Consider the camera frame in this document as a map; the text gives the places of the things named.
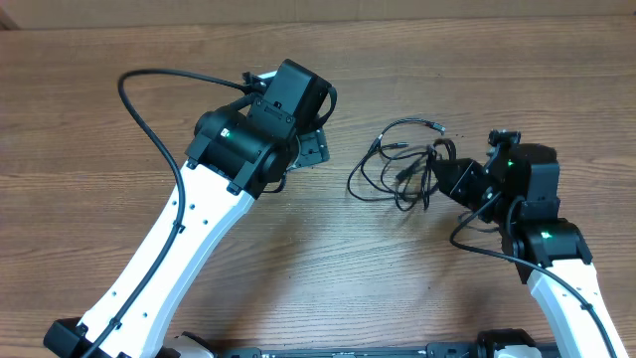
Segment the table surface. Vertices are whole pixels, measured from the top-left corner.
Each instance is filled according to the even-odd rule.
[[[165,67],[239,81],[285,58],[338,89],[325,126],[332,159],[290,174],[232,228],[170,335],[281,349],[413,346],[508,327],[552,340],[512,265],[450,246],[460,206],[435,195],[427,212],[404,214],[346,194],[379,131],[421,112],[447,127],[459,157],[483,161],[491,128],[556,148],[560,214],[582,229],[635,355],[635,31],[634,17],[591,17],[0,33],[0,355],[50,356],[51,323],[105,293],[173,188],[117,96],[118,75]],[[167,77],[132,80],[129,92],[180,162],[199,116],[238,95]],[[435,136],[410,127],[388,140]],[[354,188],[376,195],[359,178]],[[460,240],[500,246],[497,235]]]

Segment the power cord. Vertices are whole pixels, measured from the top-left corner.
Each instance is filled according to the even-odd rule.
[[[406,142],[382,145],[383,136],[391,128],[409,123],[423,124],[428,128],[438,131],[442,135],[446,130],[439,123],[413,117],[398,119],[389,124],[387,127],[385,127],[385,129],[383,129],[380,135],[378,135],[378,137],[369,147],[369,150],[367,151],[365,156],[358,162],[358,164],[356,164],[356,166],[349,174],[349,178],[347,179],[347,191],[349,192],[349,194],[351,194],[351,196],[365,202],[393,200],[396,204],[396,207],[403,212],[411,210],[421,199],[424,207],[423,210],[428,209],[428,206],[430,204],[430,196],[437,191],[437,184],[432,184],[432,163],[433,161],[442,158],[441,154],[438,153],[436,148],[439,145],[443,145],[446,149],[446,153],[448,154],[448,159],[455,159],[457,156],[455,144],[450,139],[438,138],[433,142],[432,145],[423,147],[415,146],[412,148],[408,148],[409,144]],[[399,152],[396,155],[387,155],[388,150],[404,148],[407,149]],[[369,159],[377,154],[379,154],[385,160],[385,166],[383,167],[380,174],[380,185],[374,182],[365,171],[365,165],[367,164]],[[408,158],[414,158],[414,161],[412,161],[406,168],[402,169],[402,171],[396,175],[396,183],[394,187],[387,184],[386,176],[392,163]],[[366,198],[354,193],[351,188],[351,181],[358,170],[360,170],[360,173],[365,178],[365,180],[367,180],[369,185],[371,185],[377,191],[388,194],[388,196],[380,198]],[[408,185],[416,174],[421,174],[418,189],[416,191],[407,191]]]
[[[241,90],[245,94],[249,94],[251,92],[251,88],[246,86],[241,86],[229,81],[220,80],[220,79],[216,79],[216,78],[208,77],[204,75],[194,74],[194,73],[190,73],[186,71],[179,71],[179,70],[166,70],[166,69],[135,70],[135,71],[127,72],[121,75],[121,77],[119,77],[119,80],[117,81],[117,91],[119,92],[119,97],[121,98],[123,105],[126,107],[126,109],[130,113],[132,118],[135,120],[135,122],[137,122],[139,127],[146,133],[146,135],[148,135],[148,137],[155,144],[157,149],[159,149],[159,152],[161,152],[161,155],[163,155],[163,157],[166,159],[166,161],[168,162],[168,165],[170,166],[170,169],[172,170],[172,173],[174,174],[175,182],[177,185],[177,191],[179,192],[179,200],[178,200],[179,206],[177,209],[177,218],[175,219],[172,225],[172,230],[170,231],[170,235],[168,235],[168,240],[166,240],[166,243],[161,249],[161,252],[157,256],[157,259],[155,259],[154,263],[152,263],[152,266],[148,269],[148,272],[146,273],[146,275],[143,277],[141,281],[139,281],[135,289],[132,291],[132,293],[130,293],[130,296],[128,296],[128,299],[126,299],[126,301],[123,303],[121,308],[119,308],[119,310],[114,315],[114,317],[110,319],[110,322],[108,322],[108,325],[106,326],[106,328],[104,328],[104,330],[99,334],[97,339],[95,339],[94,342],[90,344],[90,347],[88,347],[88,349],[81,355],[82,358],[90,357],[90,355],[92,355],[94,351],[97,348],[99,348],[101,343],[103,343],[106,340],[108,335],[114,329],[119,329],[119,327],[121,326],[121,318],[124,316],[124,314],[126,314],[126,312],[128,311],[128,308],[130,308],[130,306],[135,301],[135,299],[137,299],[137,297],[139,296],[139,293],[141,293],[141,291],[144,289],[146,284],[150,281],[150,278],[152,278],[156,270],[159,269],[159,266],[165,259],[166,255],[168,255],[168,251],[170,250],[170,247],[174,243],[175,238],[177,237],[177,234],[179,234],[179,231],[182,228],[181,222],[183,221],[183,216],[184,216],[184,212],[186,208],[186,189],[184,187],[183,178],[181,177],[181,172],[179,171],[179,166],[177,165],[177,162],[172,157],[172,155],[170,154],[166,146],[161,142],[159,137],[152,131],[152,129],[150,129],[148,124],[146,124],[146,122],[141,118],[137,110],[135,110],[135,108],[132,106],[132,103],[130,102],[128,95],[126,94],[124,90],[123,85],[127,79],[131,77],[135,77],[135,76],[142,76],[142,75],[178,76],[178,77],[205,81],[212,84],[222,85],[229,88]]]
[[[501,197],[501,192],[497,193],[486,204],[484,204],[481,208],[479,208],[479,210],[474,212],[466,220],[462,221],[455,228],[455,230],[453,230],[453,232],[450,234],[450,240],[449,240],[450,244],[452,246],[456,247],[456,248],[459,248],[461,250],[465,250],[465,251],[468,251],[468,252],[471,252],[471,253],[487,255],[487,256],[490,256],[490,257],[493,257],[493,258],[506,260],[506,261],[508,261],[510,263],[516,263],[516,264],[519,264],[519,265],[523,265],[523,266],[525,266],[527,268],[537,270],[537,271],[543,273],[544,275],[548,276],[549,278],[555,280],[558,284],[560,284],[563,288],[565,288],[571,295],[573,295],[576,299],[578,299],[578,301],[580,302],[580,308],[581,309],[584,309],[584,310],[586,310],[589,313],[589,315],[591,316],[591,318],[594,321],[594,323],[596,323],[596,326],[598,327],[598,331],[599,331],[601,337],[603,338],[603,341],[605,342],[605,345],[607,346],[607,351],[609,352],[609,356],[611,358],[616,358],[616,351],[614,350],[614,346],[612,345],[612,342],[609,339],[609,335],[607,334],[607,330],[605,330],[605,326],[603,326],[603,323],[601,322],[600,318],[596,314],[596,311],[594,311],[594,307],[591,305],[591,303],[587,302],[587,300],[580,293],[578,293],[578,291],[576,289],[574,289],[574,287],[569,285],[567,282],[565,282],[558,275],[552,273],[551,271],[549,271],[549,270],[547,270],[545,268],[542,268],[542,267],[540,267],[538,265],[535,265],[533,263],[527,262],[525,260],[517,259],[517,258],[508,256],[508,255],[505,255],[505,254],[497,253],[497,252],[494,252],[494,251],[491,251],[491,250],[475,248],[475,247],[471,247],[471,246],[468,246],[468,245],[459,244],[459,243],[457,243],[455,241],[455,237],[457,236],[457,234],[462,229],[466,228],[471,221],[473,221],[475,218],[480,216],[484,211],[486,211],[486,209],[488,209],[493,204],[495,204],[495,202],[500,197]],[[510,209],[509,209],[509,212],[508,212],[506,230],[510,231],[510,218],[512,217],[512,212],[515,210],[516,206],[517,206],[517,203],[515,203],[514,205],[510,206]]]

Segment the wooden table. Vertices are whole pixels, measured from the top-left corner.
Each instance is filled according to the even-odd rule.
[[[257,201],[199,274],[170,335],[412,346],[515,327],[552,340],[513,266],[448,244],[458,205],[436,195],[427,212],[403,214],[346,194],[378,132],[422,112],[448,128],[460,157],[483,161],[491,128],[557,149],[560,213],[584,232],[636,355],[635,31],[634,17],[592,17],[0,33],[0,355],[50,356],[51,323],[104,294],[173,188],[117,96],[118,75],[167,67],[239,81],[285,58],[339,91],[326,125],[332,159]],[[238,95],[166,77],[133,80],[129,91],[180,162],[199,116]],[[460,240],[500,245],[474,232]]]

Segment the tangled cable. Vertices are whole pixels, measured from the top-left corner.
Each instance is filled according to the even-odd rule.
[[[411,210],[415,204],[421,200],[424,206],[423,210],[428,209],[430,204],[430,196],[437,191],[437,183],[432,184],[432,163],[435,160],[442,159],[442,155],[437,151],[437,147],[443,145],[446,149],[446,153],[448,155],[448,159],[455,159],[457,157],[457,152],[455,149],[455,144],[450,139],[446,138],[438,138],[433,141],[432,144],[426,146],[414,146],[411,148],[409,144],[406,142],[398,142],[392,144],[382,145],[383,136],[393,127],[403,124],[409,123],[419,123],[424,126],[431,128],[433,130],[438,131],[442,135],[445,132],[445,128],[439,123],[421,119],[421,118],[403,118],[394,121],[389,124],[378,137],[374,140],[374,142],[369,147],[367,154],[358,162],[358,164],[354,167],[354,169],[349,174],[349,178],[347,179],[347,191],[356,199],[366,201],[366,202],[377,202],[377,201],[388,201],[393,200],[396,203],[398,209],[403,212]],[[398,152],[396,155],[387,155],[386,151],[407,148]],[[380,185],[374,182],[367,172],[365,172],[365,164],[376,154],[380,154],[381,157],[385,160],[385,166],[382,169],[380,174]],[[405,160],[409,158],[414,158],[407,167],[402,169],[396,175],[396,181],[393,185],[389,185],[386,180],[387,172],[391,167],[392,163],[395,163],[400,160]],[[376,190],[389,194],[385,197],[380,198],[365,198],[353,192],[351,189],[351,180],[356,172],[360,169],[360,173],[367,180],[367,182]],[[408,191],[407,188],[412,180],[412,178],[416,174],[421,174],[421,178],[419,181],[419,188],[414,191]]]

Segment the wire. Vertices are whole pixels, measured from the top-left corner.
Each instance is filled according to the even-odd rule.
[[[365,154],[365,156],[358,162],[358,164],[356,164],[354,169],[349,174],[349,178],[347,179],[347,191],[354,198],[365,202],[393,200],[396,207],[403,212],[411,210],[415,206],[415,204],[419,200],[421,200],[423,203],[423,210],[425,211],[428,209],[428,206],[430,204],[430,196],[438,189],[437,183],[435,183],[434,185],[432,184],[432,163],[435,160],[442,158],[441,155],[437,152],[436,147],[439,145],[443,145],[446,148],[448,159],[455,159],[455,145],[450,139],[444,138],[436,139],[432,145],[415,146],[411,148],[408,148],[409,144],[406,142],[382,145],[383,136],[391,128],[409,123],[423,124],[424,126],[436,130],[441,134],[444,134],[445,131],[445,128],[438,123],[416,117],[398,119],[387,125],[385,129],[383,129],[383,131],[380,133],[380,135],[371,144],[371,147],[369,148],[367,154]],[[387,154],[388,150],[401,148],[406,149],[400,151],[395,155]],[[376,182],[372,180],[365,171],[365,165],[367,164],[369,159],[377,154],[380,154],[380,156],[385,159],[385,165],[380,174],[380,185],[376,184]],[[386,181],[386,176],[388,175],[391,166],[397,161],[405,160],[408,158],[414,158],[414,160],[406,168],[402,169],[400,173],[397,174],[394,184],[388,184]],[[371,185],[377,191],[388,194],[388,196],[381,198],[365,198],[354,193],[353,189],[351,188],[351,181],[353,180],[353,176],[358,170],[360,170],[360,173],[365,178],[367,183],[369,183],[369,185]],[[408,191],[408,187],[412,182],[412,178],[417,174],[421,174],[418,188],[414,191]]]
[[[216,78],[212,78],[212,77],[208,77],[204,75],[193,74],[193,73],[178,71],[178,70],[164,70],[164,69],[135,70],[135,71],[127,72],[121,75],[121,77],[119,77],[119,80],[117,81],[117,91],[119,92],[119,97],[121,98],[123,105],[126,107],[126,109],[130,113],[132,118],[135,120],[135,122],[137,122],[139,127],[146,133],[146,135],[148,135],[148,137],[155,144],[157,149],[159,149],[159,152],[161,152],[161,155],[163,155],[163,157],[166,159],[166,161],[168,162],[168,165],[170,166],[170,169],[172,170],[172,173],[174,174],[177,191],[179,192],[179,201],[178,201],[179,206],[177,209],[177,218],[175,219],[172,225],[172,230],[170,231],[170,235],[168,235],[168,239],[166,240],[166,243],[164,244],[163,248],[161,249],[161,252],[155,259],[154,263],[152,263],[152,266],[148,269],[148,272],[146,273],[146,275],[141,279],[141,281],[139,281],[135,289],[132,291],[132,293],[130,293],[130,296],[128,296],[128,299],[126,299],[126,301],[121,305],[121,308],[119,308],[119,310],[114,315],[114,317],[110,319],[106,328],[104,328],[104,330],[99,334],[99,336],[94,340],[94,342],[90,344],[90,347],[88,347],[88,349],[81,355],[82,358],[90,357],[90,355],[92,355],[94,351],[97,348],[99,348],[101,343],[103,343],[106,340],[108,335],[114,329],[119,329],[119,327],[121,326],[121,318],[124,316],[124,314],[126,314],[126,312],[128,311],[128,308],[130,308],[132,303],[139,296],[139,293],[141,293],[141,291],[144,289],[146,284],[150,281],[150,278],[152,278],[155,271],[159,269],[159,266],[161,265],[165,257],[168,255],[168,251],[170,250],[170,247],[174,243],[175,238],[177,237],[177,234],[179,234],[182,228],[181,222],[183,221],[183,216],[184,216],[185,208],[186,208],[186,189],[183,183],[183,178],[181,177],[181,172],[179,171],[179,166],[177,165],[177,162],[170,154],[170,151],[168,151],[168,148],[166,148],[166,146],[163,144],[163,142],[161,142],[159,137],[152,131],[152,129],[150,129],[148,124],[146,124],[146,122],[141,118],[137,110],[135,110],[135,108],[132,106],[132,103],[130,102],[128,95],[126,94],[124,90],[123,85],[126,79],[135,77],[135,76],[141,76],[141,75],[179,76],[179,77],[184,77],[184,78],[189,78],[194,80],[201,80],[201,81],[241,90],[245,94],[249,94],[251,92],[251,89],[249,87],[241,86],[241,85],[231,83],[225,80],[220,80],[220,79],[216,79]]]
[[[497,252],[494,252],[494,251],[491,251],[491,250],[475,248],[475,247],[471,247],[471,246],[468,246],[468,245],[459,244],[459,243],[457,243],[455,241],[455,237],[457,236],[457,234],[462,229],[464,229],[466,226],[468,226],[468,224],[471,221],[473,221],[475,218],[480,216],[484,211],[486,211],[486,209],[491,207],[500,197],[501,197],[501,192],[497,193],[495,196],[493,196],[490,199],[490,201],[488,201],[481,208],[479,208],[479,210],[477,210],[471,216],[469,216],[466,220],[461,222],[455,228],[455,230],[453,230],[453,232],[450,234],[450,240],[449,240],[450,244],[452,246],[456,247],[456,248],[459,248],[461,250],[465,250],[465,251],[468,251],[468,252],[471,252],[471,253],[491,256],[491,257],[494,257],[494,258],[506,260],[506,261],[508,261],[510,263],[516,263],[516,264],[525,266],[527,268],[537,270],[540,273],[543,273],[544,275],[546,275],[549,278],[551,278],[554,281],[556,281],[563,288],[565,288],[565,290],[567,290],[569,293],[571,293],[571,295],[573,295],[576,299],[578,299],[578,301],[581,304],[581,309],[584,309],[584,310],[586,310],[589,313],[589,315],[591,316],[591,318],[594,321],[594,323],[596,323],[596,326],[598,327],[598,331],[599,331],[601,337],[603,338],[603,341],[605,342],[605,345],[607,346],[607,351],[609,352],[609,356],[611,358],[616,358],[616,351],[614,350],[614,346],[612,345],[612,342],[609,339],[609,335],[607,334],[607,330],[605,330],[605,327],[603,326],[603,323],[601,322],[600,318],[596,314],[596,311],[594,310],[594,307],[589,302],[587,302],[587,300],[580,293],[578,293],[578,291],[576,289],[574,289],[574,287],[569,285],[567,282],[565,282],[558,275],[554,274],[553,272],[551,272],[551,271],[549,271],[549,270],[547,270],[545,268],[542,268],[542,267],[540,267],[538,265],[535,265],[533,263],[527,262],[525,260],[517,259],[517,258],[508,256],[508,255],[505,255],[505,254],[497,253]]]

